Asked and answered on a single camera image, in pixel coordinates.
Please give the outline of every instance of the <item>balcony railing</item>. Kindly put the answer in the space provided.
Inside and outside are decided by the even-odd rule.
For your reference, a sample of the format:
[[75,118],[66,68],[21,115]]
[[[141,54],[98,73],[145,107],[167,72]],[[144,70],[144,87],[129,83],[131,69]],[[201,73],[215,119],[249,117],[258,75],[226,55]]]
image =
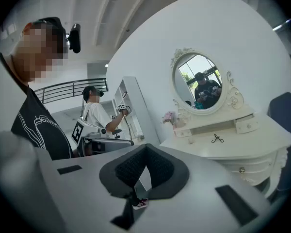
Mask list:
[[45,104],[61,99],[80,96],[82,95],[83,89],[89,85],[94,86],[98,90],[106,92],[108,91],[106,80],[106,78],[76,80],[50,85],[42,89],[35,90],[34,92],[40,101]]

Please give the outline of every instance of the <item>white vanity table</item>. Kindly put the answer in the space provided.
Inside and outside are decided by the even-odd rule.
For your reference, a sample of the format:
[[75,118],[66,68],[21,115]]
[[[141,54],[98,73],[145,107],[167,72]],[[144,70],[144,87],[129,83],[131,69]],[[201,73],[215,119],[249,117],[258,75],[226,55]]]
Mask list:
[[222,92],[217,103],[204,110],[187,105],[178,95],[174,73],[179,68],[178,63],[183,63],[180,59],[192,52],[214,60],[193,49],[176,50],[171,64],[171,86],[178,118],[185,126],[174,129],[174,137],[161,146],[215,160],[251,185],[269,178],[263,191],[265,197],[269,197],[285,166],[291,134],[267,115],[255,114],[234,86],[231,73],[224,72],[217,61],[213,63],[218,65],[222,78]]

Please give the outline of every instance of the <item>black t-shirt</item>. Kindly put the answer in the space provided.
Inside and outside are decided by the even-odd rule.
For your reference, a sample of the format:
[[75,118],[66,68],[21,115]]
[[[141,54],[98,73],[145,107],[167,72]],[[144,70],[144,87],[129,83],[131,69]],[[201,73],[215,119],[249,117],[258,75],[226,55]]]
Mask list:
[[12,133],[20,135],[38,148],[46,149],[52,160],[73,158],[69,141],[34,91],[21,83],[9,69],[3,55],[0,60],[14,81],[27,95],[12,125]]
[[195,89],[195,100],[199,98],[200,92],[205,93],[207,95],[207,99],[202,102],[204,109],[208,109],[215,105],[215,103],[219,100],[220,96],[214,96],[212,95],[212,88],[214,86],[217,86],[218,88],[221,88],[221,86],[214,80],[206,80],[206,83],[204,85],[198,85]]

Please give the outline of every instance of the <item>white shelf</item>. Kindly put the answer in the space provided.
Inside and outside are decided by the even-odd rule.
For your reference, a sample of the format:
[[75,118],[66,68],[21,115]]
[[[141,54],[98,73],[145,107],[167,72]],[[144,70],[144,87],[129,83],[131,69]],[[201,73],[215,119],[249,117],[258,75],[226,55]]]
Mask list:
[[[158,136],[146,109],[145,101],[135,77],[124,77],[116,90],[113,105],[117,114],[117,107],[121,104],[132,108],[132,112],[126,117],[126,120],[130,128],[133,142],[136,145],[144,143],[159,145]],[[125,138],[130,140],[129,129],[124,120],[121,121],[119,128],[122,129]],[[138,139],[138,135],[143,135],[145,138],[140,140]]]

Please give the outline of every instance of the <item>sneaker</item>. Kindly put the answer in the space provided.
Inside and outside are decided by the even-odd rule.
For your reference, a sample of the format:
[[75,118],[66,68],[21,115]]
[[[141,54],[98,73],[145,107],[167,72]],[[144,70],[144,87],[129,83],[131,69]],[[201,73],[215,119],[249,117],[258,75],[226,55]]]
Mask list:
[[142,199],[140,200],[139,204],[133,205],[132,207],[134,208],[134,210],[139,210],[141,208],[147,207],[147,203],[148,203],[148,199]]

